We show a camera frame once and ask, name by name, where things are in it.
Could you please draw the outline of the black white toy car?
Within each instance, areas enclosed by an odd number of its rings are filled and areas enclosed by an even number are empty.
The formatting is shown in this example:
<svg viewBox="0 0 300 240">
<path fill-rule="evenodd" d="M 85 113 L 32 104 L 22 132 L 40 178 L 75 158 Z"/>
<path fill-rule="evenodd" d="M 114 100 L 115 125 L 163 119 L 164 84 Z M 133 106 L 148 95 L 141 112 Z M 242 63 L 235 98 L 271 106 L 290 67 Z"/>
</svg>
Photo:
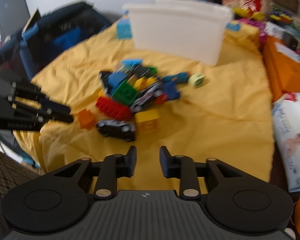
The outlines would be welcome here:
<svg viewBox="0 0 300 240">
<path fill-rule="evenodd" d="M 136 138 L 136 128 L 131 122 L 103 119 L 96 124 L 96 129 L 105 137 L 122 139 L 127 142 L 135 141 Z"/>
</svg>

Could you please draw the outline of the yellow duplo brick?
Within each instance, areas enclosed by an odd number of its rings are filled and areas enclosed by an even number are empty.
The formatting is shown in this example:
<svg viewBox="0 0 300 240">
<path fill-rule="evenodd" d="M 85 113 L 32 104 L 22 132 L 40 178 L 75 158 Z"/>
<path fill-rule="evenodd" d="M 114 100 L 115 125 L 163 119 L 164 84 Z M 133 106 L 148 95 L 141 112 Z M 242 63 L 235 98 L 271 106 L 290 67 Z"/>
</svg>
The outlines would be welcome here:
<svg viewBox="0 0 300 240">
<path fill-rule="evenodd" d="M 157 109 L 141 111 L 136 113 L 134 118 L 139 134 L 157 132 L 160 128 L 160 115 Z"/>
</svg>

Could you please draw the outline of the long red duplo brick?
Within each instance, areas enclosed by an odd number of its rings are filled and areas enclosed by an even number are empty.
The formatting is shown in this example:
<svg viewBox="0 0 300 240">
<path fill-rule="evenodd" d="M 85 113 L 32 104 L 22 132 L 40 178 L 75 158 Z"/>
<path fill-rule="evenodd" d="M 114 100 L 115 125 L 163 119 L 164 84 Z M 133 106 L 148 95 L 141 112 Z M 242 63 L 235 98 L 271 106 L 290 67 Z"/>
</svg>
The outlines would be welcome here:
<svg viewBox="0 0 300 240">
<path fill-rule="evenodd" d="M 122 105 L 108 97 L 99 96 L 96 100 L 96 107 L 103 114 L 115 120 L 129 121 L 134 117 L 128 106 Z"/>
</svg>

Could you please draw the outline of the green duplo brick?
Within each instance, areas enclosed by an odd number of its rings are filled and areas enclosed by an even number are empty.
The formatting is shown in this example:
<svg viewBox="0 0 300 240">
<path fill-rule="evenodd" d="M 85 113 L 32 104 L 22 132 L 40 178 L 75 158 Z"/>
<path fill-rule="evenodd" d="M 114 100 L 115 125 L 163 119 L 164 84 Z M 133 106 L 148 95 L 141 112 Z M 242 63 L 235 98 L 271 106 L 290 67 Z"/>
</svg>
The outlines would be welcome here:
<svg viewBox="0 0 300 240">
<path fill-rule="evenodd" d="M 122 81 L 111 93 L 111 98 L 118 103 L 130 106 L 138 97 L 139 92 L 126 80 Z"/>
</svg>

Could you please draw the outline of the red green white race car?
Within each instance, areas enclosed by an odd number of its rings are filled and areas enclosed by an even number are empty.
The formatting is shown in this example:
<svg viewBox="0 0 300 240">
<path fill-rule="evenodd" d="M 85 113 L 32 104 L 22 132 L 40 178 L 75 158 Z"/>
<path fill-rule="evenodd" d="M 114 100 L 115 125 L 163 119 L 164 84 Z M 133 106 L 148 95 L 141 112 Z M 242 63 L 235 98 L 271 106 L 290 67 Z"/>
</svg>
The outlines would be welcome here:
<svg viewBox="0 0 300 240">
<path fill-rule="evenodd" d="M 141 95 L 130 105 L 133 114 L 143 111 L 146 106 L 164 94 L 162 82 L 157 81 L 141 92 Z"/>
</svg>

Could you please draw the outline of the orange duplo brick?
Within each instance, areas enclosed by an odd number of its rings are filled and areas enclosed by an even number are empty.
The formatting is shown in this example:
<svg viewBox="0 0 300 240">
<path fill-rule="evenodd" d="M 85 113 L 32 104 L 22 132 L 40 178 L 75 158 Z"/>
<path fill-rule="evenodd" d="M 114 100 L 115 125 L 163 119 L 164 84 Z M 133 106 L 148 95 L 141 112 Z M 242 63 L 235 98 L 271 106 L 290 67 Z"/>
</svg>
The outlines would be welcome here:
<svg viewBox="0 0 300 240">
<path fill-rule="evenodd" d="M 87 109 L 83 109 L 80 112 L 78 112 L 76 114 L 76 117 L 81 129 L 90 130 L 96 126 L 97 116 Z"/>
</svg>

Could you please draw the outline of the blue duplo brick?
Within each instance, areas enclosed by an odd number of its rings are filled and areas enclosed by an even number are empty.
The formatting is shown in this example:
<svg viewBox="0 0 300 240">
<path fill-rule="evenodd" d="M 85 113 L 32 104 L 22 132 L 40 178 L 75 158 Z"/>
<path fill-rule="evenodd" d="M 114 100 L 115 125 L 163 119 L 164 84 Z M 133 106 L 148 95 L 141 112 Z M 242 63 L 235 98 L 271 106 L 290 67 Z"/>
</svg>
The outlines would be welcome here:
<svg viewBox="0 0 300 240">
<path fill-rule="evenodd" d="M 115 88 L 126 78 L 127 78 L 127 74 L 124 72 L 121 71 L 113 72 L 108 77 L 108 85 L 112 88 Z"/>
</svg>

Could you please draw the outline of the blue arch block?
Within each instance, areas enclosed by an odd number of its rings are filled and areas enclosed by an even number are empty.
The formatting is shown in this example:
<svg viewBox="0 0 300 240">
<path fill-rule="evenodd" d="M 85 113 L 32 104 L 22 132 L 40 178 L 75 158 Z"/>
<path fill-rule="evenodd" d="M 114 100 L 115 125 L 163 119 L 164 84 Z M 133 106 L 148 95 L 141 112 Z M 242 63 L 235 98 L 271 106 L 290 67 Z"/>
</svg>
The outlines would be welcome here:
<svg viewBox="0 0 300 240">
<path fill-rule="evenodd" d="M 177 100 L 180 98 L 181 92 L 177 90 L 176 83 L 174 81 L 163 83 L 162 90 L 167 95 L 168 100 Z"/>
</svg>

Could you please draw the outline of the pale green toy block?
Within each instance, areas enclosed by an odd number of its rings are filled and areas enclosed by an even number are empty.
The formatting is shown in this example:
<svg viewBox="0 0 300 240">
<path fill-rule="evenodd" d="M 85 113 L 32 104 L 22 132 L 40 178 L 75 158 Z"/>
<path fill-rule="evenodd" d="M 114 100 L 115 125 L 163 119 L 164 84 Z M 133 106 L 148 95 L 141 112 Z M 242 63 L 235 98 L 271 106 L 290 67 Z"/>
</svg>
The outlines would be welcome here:
<svg viewBox="0 0 300 240">
<path fill-rule="evenodd" d="M 193 74 L 188 79 L 188 84 L 193 88 L 201 87 L 204 84 L 205 76 L 201 73 Z"/>
</svg>

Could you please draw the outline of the teal toy figure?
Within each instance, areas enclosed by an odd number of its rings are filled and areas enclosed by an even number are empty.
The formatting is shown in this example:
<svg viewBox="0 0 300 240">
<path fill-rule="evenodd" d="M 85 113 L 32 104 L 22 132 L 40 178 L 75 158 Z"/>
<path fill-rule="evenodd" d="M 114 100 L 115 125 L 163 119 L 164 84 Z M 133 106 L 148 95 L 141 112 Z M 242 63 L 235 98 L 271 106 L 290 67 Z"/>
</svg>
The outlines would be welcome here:
<svg viewBox="0 0 300 240">
<path fill-rule="evenodd" d="M 163 83 L 167 82 L 175 82 L 175 83 L 187 83 L 190 78 L 190 74 L 188 72 L 180 72 L 178 74 L 167 75 L 163 77 L 161 80 Z"/>
</svg>

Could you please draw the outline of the light blue flat brick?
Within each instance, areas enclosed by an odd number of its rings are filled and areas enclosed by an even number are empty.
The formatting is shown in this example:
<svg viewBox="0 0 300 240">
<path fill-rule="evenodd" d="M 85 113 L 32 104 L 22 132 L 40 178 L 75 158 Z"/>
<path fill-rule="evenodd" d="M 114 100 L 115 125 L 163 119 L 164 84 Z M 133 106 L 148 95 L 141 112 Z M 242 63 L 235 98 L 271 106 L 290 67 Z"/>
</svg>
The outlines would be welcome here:
<svg viewBox="0 0 300 240">
<path fill-rule="evenodd" d="M 142 64 L 142 59 L 124 59 L 121 61 L 122 66 L 129 66 L 132 67 L 134 65 Z"/>
</svg>

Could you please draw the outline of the grey cabinet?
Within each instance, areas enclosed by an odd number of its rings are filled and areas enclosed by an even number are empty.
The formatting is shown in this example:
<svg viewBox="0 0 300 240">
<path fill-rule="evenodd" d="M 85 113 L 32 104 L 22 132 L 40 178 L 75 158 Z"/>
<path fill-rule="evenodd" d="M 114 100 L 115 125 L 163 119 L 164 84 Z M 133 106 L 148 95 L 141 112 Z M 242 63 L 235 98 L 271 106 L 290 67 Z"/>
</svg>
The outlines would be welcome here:
<svg viewBox="0 0 300 240">
<path fill-rule="evenodd" d="M 26 0 L 0 0 L 0 39 L 22 30 L 29 18 Z"/>
</svg>

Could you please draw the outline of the light blue small box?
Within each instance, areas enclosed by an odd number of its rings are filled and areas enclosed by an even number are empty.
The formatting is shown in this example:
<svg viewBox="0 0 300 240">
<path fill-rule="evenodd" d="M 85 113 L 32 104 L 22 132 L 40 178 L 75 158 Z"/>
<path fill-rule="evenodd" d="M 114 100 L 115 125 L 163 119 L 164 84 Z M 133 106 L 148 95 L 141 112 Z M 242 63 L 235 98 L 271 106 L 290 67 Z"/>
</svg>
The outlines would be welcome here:
<svg viewBox="0 0 300 240">
<path fill-rule="evenodd" d="M 132 31 L 130 27 L 130 19 L 122 18 L 117 22 L 116 35 L 119 40 L 131 39 Z"/>
</svg>

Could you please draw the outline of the white plastic storage bin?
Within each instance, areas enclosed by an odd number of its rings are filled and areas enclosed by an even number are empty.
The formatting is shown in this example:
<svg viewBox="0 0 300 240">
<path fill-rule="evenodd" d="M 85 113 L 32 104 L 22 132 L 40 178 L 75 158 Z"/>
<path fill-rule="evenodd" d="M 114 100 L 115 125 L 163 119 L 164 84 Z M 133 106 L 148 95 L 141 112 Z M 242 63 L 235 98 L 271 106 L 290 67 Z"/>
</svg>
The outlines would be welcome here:
<svg viewBox="0 0 300 240">
<path fill-rule="evenodd" d="M 149 49 L 217 64 L 226 25 L 233 18 L 229 7 L 195 0 L 155 0 L 126 3 L 137 49 Z"/>
</svg>

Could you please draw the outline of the orange cardboard box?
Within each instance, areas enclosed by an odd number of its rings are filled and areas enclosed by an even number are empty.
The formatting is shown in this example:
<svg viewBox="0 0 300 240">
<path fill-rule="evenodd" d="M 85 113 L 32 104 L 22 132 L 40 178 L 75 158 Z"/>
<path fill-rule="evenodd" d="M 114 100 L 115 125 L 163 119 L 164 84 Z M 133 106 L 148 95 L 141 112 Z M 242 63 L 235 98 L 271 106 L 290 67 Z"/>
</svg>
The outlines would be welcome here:
<svg viewBox="0 0 300 240">
<path fill-rule="evenodd" d="M 300 93 L 300 62 L 292 59 L 297 53 L 281 40 L 268 36 L 262 54 L 273 102 L 285 93 Z"/>
</svg>

